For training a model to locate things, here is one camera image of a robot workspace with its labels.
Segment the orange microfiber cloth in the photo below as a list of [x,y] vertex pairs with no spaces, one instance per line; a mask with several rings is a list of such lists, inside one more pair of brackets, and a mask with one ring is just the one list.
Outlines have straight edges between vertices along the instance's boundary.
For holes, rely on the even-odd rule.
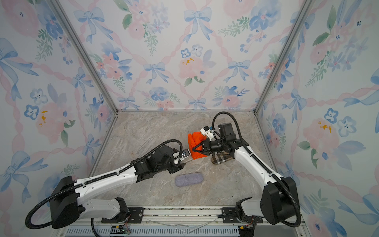
[[201,132],[194,132],[192,134],[188,134],[188,145],[189,145],[189,150],[191,152],[191,157],[193,160],[207,157],[206,155],[203,155],[198,152],[198,151],[201,151],[202,149],[200,146],[196,148],[196,152],[193,151],[193,148],[200,145],[200,143],[206,140],[206,138],[207,137],[202,135]]

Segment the plaid eyeglass case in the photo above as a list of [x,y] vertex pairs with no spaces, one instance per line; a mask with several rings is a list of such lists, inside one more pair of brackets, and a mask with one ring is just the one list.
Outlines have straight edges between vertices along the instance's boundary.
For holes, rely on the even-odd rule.
[[220,165],[222,163],[233,160],[234,158],[226,152],[219,152],[212,156],[211,162],[214,165]]

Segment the purple eyeglass case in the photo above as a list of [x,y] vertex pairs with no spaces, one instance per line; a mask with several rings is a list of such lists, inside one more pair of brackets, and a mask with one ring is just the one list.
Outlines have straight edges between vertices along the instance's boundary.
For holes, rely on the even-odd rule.
[[190,185],[195,185],[202,183],[204,180],[201,173],[190,173],[179,175],[175,178],[175,185],[177,187],[186,187]]

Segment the grey eyeglass case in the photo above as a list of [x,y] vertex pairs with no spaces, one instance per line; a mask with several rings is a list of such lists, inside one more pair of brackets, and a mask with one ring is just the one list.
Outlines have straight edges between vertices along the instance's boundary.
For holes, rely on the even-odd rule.
[[181,163],[188,163],[188,162],[191,162],[191,161],[193,161],[192,156],[188,156],[186,158],[182,158],[181,159]]

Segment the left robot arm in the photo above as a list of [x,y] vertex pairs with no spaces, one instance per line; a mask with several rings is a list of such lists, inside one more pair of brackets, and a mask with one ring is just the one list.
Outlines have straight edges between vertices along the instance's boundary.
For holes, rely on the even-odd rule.
[[138,183],[156,174],[168,171],[170,174],[182,170],[183,160],[190,156],[190,151],[179,151],[167,145],[156,149],[145,158],[139,158],[119,169],[102,175],[78,179],[63,178],[53,191],[54,194],[65,188],[73,188],[65,194],[58,195],[49,202],[52,228],[67,227],[79,219],[101,218],[102,223],[125,222],[133,212],[128,208],[124,198],[99,200],[96,196],[115,188]]

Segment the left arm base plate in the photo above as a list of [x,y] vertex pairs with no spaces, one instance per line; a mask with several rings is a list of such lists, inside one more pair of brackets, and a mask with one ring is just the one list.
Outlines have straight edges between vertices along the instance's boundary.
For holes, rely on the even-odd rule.
[[111,219],[102,218],[101,223],[103,224],[118,224],[118,223],[131,223],[131,224],[141,224],[144,214],[143,207],[132,207],[128,208],[127,211],[121,211],[115,217]]

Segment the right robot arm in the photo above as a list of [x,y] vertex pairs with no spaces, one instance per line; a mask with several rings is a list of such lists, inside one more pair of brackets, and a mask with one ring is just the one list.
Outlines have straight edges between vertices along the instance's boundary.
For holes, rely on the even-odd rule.
[[200,130],[201,141],[193,153],[215,158],[233,158],[254,177],[262,189],[260,200],[245,198],[236,203],[236,218],[246,223],[255,217],[266,219],[271,225],[283,223],[299,227],[301,210],[296,182],[284,177],[262,161],[248,143],[237,136],[230,123],[219,125],[219,131],[206,126]]

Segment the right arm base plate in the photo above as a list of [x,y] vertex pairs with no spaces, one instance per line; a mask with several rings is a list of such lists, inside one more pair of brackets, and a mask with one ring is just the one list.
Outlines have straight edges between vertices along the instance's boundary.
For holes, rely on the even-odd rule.
[[247,216],[243,213],[241,208],[238,207],[223,207],[221,208],[221,214],[218,218],[221,218],[224,224],[240,223],[242,225],[248,224],[261,224],[263,219],[258,216]]

